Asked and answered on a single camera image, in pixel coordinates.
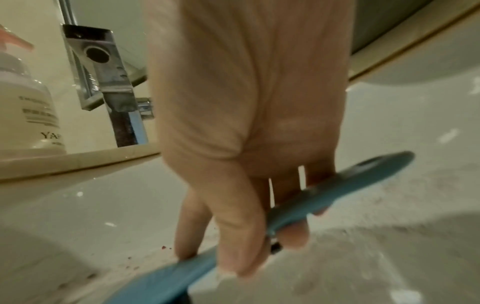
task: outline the soap dispenser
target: soap dispenser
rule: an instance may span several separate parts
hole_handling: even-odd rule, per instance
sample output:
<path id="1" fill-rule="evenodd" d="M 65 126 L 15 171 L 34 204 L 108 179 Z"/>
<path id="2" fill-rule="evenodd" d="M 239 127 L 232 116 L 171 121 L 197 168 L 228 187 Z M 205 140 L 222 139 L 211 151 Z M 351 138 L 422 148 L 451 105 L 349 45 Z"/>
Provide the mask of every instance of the soap dispenser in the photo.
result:
<path id="1" fill-rule="evenodd" d="M 34 48 L 0 25 L 0 161 L 65 154 L 50 92 L 7 52 L 9 44 Z"/>

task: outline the bottle label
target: bottle label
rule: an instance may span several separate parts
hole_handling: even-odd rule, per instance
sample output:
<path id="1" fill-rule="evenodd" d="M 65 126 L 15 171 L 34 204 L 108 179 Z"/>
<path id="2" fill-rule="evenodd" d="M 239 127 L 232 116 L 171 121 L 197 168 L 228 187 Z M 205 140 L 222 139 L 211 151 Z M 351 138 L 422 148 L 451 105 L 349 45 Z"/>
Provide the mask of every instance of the bottle label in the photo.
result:
<path id="1" fill-rule="evenodd" d="M 0 83 L 0 150 L 62 149 L 59 118 L 49 94 Z"/>

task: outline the scissors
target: scissors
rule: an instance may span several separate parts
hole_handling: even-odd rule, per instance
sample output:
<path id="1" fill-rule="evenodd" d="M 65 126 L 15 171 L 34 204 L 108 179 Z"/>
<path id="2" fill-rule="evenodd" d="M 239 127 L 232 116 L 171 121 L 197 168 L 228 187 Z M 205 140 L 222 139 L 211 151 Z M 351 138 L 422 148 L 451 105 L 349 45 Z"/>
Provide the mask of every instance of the scissors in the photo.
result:
<path id="1" fill-rule="evenodd" d="M 338 198 L 380 182 L 409 165 L 415 155 L 405 151 L 378 156 L 338 172 L 309 187 L 266 215 L 266 235 L 274 238 L 279 229 L 331 206 Z M 140 276 L 114 293 L 103 304 L 190 304 L 188 287 L 217 265 L 216 247 L 190 259 Z M 272 254 L 282 249 L 271 246 Z"/>

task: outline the hand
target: hand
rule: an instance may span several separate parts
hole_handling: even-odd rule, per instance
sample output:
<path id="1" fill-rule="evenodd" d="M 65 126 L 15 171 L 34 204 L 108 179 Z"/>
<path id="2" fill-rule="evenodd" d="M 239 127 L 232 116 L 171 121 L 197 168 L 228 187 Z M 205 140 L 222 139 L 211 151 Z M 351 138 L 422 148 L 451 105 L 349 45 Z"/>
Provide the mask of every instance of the hand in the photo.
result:
<path id="1" fill-rule="evenodd" d="M 148 0 L 148 69 L 164 161 L 189 184 L 175 239 L 196 254 L 214 217 L 218 264 L 267 259 L 265 214 L 334 174 L 345 106 L 350 0 Z M 307 221 L 277 234 L 303 246 Z"/>

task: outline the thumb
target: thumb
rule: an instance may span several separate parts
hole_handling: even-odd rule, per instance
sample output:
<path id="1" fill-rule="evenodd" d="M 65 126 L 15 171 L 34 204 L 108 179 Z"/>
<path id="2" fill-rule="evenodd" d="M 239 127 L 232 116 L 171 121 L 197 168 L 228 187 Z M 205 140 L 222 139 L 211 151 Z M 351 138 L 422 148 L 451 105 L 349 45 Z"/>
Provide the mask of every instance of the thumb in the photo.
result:
<path id="1" fill-rule="evenodd" d="M 258 195 L 235 160 L 191 156 L 188 161 L 163 155 L 199 195 L 213 214 L 220 231 L 217 262 L 226 271 L 248 269 L 262 250 L 266 221 Z"/>

